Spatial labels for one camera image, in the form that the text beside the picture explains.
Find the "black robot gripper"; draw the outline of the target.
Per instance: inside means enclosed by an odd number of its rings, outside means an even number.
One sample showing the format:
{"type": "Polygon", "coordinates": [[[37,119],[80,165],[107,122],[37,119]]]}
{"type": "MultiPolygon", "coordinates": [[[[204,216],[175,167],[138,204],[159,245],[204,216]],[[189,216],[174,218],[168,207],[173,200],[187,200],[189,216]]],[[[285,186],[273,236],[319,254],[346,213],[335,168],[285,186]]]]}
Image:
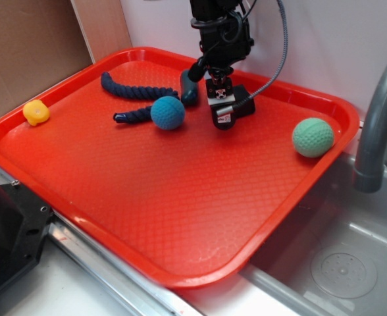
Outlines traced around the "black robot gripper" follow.
{"type": "Polygon", "coordinates": [[[190,7],[202,56],[189,69],[188,78],[199,82],[205,74],[230,76],[232,65],[244,60],[254,45],[244,2],[190,1],[190,7]]]}

